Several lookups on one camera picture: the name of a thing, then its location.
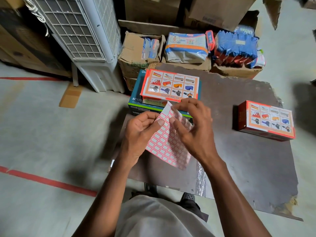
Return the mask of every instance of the fingernail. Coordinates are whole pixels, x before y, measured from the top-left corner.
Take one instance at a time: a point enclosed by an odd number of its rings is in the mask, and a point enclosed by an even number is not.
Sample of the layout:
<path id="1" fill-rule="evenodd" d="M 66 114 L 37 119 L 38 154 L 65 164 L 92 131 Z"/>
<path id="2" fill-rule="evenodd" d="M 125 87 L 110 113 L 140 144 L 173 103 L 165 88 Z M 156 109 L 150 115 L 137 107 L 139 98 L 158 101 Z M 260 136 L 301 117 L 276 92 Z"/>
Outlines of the fingernail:
<path id="1" fill-rule="evenodd" d="M 159 119 L 159 120 L 157 120 L 157 122 L 161 126 L 163 126 L 163 124 L 165 123 L 165 121 L 163 119 Z"/>
<path id="2" fill-rule="evenodd" d="M 174 122 L 175 120 L 176 120 L 176 118 L 171 117 L 171 118 L 169 119 L 170 124 L 173 124 L 173 122 Z"/>

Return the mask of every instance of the metal grid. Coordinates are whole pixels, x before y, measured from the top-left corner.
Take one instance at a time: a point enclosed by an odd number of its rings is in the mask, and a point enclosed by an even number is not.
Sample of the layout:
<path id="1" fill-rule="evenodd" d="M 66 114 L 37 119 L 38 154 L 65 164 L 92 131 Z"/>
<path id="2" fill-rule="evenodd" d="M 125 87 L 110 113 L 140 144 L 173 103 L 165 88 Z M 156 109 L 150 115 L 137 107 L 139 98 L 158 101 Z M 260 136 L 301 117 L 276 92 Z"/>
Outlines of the metal grid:
<path id="1" fill-rule="evenodd" d="M 117 52 L 120 28 L 116 20 L 113 0 L 94 0 L 96 8 L 99 10 L 99 17 L 108 36 L 113 55 Z"/>
<path id="2" fill-rule="evenodd" d="M 104 60 L 76 0 L 35 0 L 76 60 Z"/>

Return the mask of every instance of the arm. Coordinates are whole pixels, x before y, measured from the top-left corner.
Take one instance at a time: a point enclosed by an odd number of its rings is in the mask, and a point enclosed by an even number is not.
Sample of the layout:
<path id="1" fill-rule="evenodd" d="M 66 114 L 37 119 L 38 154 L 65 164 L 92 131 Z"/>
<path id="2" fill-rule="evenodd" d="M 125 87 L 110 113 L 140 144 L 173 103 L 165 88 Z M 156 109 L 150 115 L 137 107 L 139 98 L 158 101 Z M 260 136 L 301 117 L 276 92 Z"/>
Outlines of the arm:
<path id="1" fill-rule="evenodd" d="M 211 182 L 225 237 L 271 237 L 216 151 L 211 109 L 191 98 L 182 99 L 173 108 L 188 111 L 193 117 L 194 127 L 190 132 L 177 119 L 169 121 Z"/>
<path id="2" fill-rule="evenodd" d="M 120 154 L 73 237 L 114 236 L 127 176 L 152 135 L 164 124 L 162 119 L 155 122 L 157 117 L 158 113 L 147 111 L 127 123 Z"/>

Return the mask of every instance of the person's left hand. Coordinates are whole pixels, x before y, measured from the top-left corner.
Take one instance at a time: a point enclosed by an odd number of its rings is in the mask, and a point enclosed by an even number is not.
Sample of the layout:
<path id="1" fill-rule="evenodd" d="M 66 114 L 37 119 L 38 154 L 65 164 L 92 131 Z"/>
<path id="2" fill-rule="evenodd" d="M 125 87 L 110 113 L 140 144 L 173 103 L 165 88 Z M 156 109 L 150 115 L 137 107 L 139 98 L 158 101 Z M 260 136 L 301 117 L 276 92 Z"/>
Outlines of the person's left hand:
<path id="1" fill-rule="evenodd" d="M 132 168 L 144 152 L 151 137 L 164 125 L 156 112 L 146 111 L 128 121 L 119 155 L 120 161 Z"/>

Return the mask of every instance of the brown table top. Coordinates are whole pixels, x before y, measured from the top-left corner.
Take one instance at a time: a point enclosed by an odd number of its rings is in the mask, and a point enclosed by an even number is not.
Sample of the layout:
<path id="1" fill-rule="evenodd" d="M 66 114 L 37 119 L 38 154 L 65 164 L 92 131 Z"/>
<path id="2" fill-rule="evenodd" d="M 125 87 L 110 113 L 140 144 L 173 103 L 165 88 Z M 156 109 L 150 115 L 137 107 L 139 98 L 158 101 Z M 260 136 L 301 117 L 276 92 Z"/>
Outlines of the brown table top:
<path id="1" fill-rule="evenodd" d="M 286 203 L 290 203 L 298 194 L 290 142 L 279 142 L 233 129 L 233 111 L 245 100 L 282 107 L 270 84 L 244 78 L 224 78 L 218 74 L 187 70 L 170 64 L 160 63 L 156 69 L 200 77 L 201 101 L 212 110 L 217 151 L 252 208 L 300 219 L 294 217 L 286 207 Z M 130 118 L 126 116 L 124 125 Z M 204 192 L 200 194 L 196 191 L 195 158 L 191 158 L 187 169 L 182 171 L 145 151 L 129 178 L 214 198 L 208 179 Z"/>

